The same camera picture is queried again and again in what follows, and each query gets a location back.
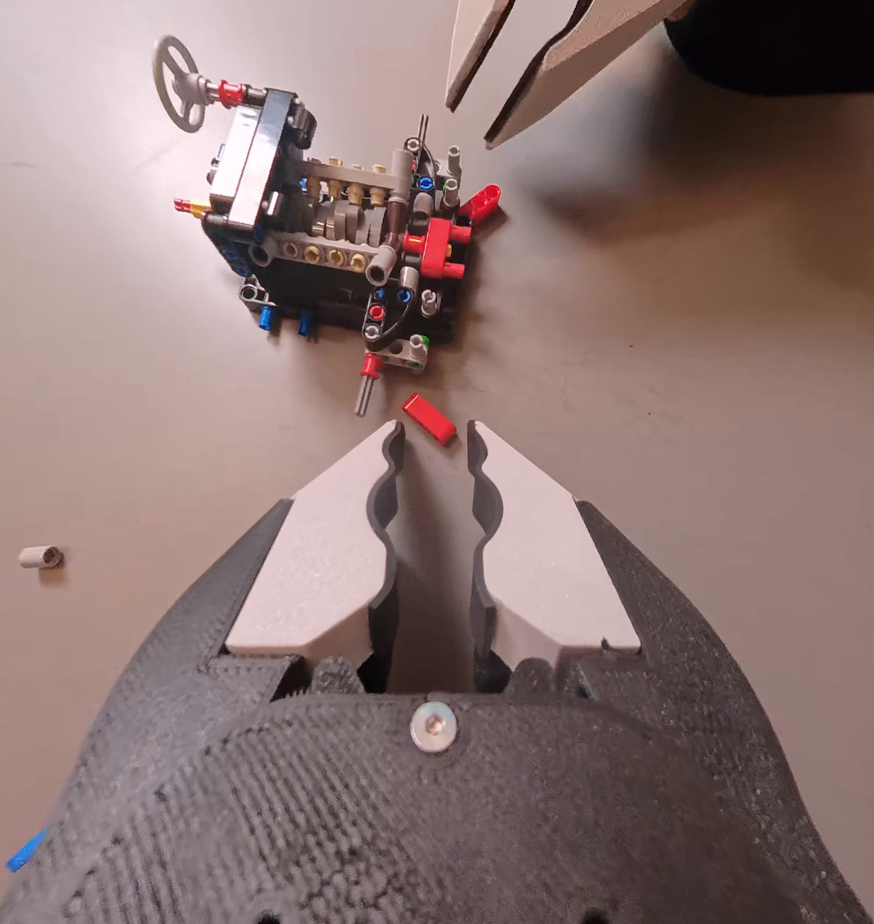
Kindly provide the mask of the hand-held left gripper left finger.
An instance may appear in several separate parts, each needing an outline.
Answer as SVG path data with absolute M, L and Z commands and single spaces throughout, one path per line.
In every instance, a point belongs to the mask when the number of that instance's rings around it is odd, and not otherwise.
M 343 657 L 389 673 L 398 627 L 397 513 L 405 427 L 389 421 L 292 498 L 225 646 L 238 656 Z

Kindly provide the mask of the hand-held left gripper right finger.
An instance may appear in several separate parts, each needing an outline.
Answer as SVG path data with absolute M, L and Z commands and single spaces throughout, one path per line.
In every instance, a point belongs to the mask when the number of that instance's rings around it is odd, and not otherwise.
M 467 424 L 477 663 L 636 654 L 641 641 L 573 495 L 485 423 Z

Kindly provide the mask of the blue lego pin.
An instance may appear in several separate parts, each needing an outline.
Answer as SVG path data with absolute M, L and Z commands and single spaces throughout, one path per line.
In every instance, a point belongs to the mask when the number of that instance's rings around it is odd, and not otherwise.
M 17 849 L 15 853 L 5 861 L 5 868 L 7 871 L 15 873 L 21 870 L 36 853 L 38 847 L 48 835 L 48 832 L 49 830 L 47 828 L 39 831 L 36 835 L 27 840 L 23 846 Z

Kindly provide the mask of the lego car chassis assembly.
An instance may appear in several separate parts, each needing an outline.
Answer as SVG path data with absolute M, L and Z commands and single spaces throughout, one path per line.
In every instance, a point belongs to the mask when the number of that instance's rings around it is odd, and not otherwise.
M 200 223 L 239 277 L 261 330 L 276 333 L 291 319 L 304 337 L 323 326 L 359 333 L 363 417 L 384 366 L 421 372 L 431 348 L 454 339 L 477 227 L 456 217 L 465 203 L 459 148 L 431 155 L 422 116 L 388 166 L 308 158 L 316 121 L 296 93 L 209 80 L 174 36 L 158 41 L 152 73 L 184 132 L 198 132 L 213 104 L 234 112 L 208 197 L 175 199 L 177 212 Z

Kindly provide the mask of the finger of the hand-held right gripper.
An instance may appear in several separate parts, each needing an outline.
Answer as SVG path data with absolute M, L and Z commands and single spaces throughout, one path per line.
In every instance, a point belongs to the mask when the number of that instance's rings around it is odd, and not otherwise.
M 579 2 L 566 25 L 534 55 L 485 135 L 490 151 L 567 101 L 658 23 L 676 21 L 690 1 Z
M 512 11 L 513 1 L 457 3 L 445 91 L 445 106 L 455 112 Z

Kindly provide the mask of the red lego beam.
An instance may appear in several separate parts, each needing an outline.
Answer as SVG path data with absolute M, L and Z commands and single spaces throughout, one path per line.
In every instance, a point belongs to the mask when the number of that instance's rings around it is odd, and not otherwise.
M 411 394 L 403 402 L 402 410 L 443 447 L 449 446 L 457 436 L 454 422 L 420 393 Z
M 497 184 L 489 184 L 458 207 L 456 217 L 475 227 L 486 222 L 499 212 L 502 190 Z

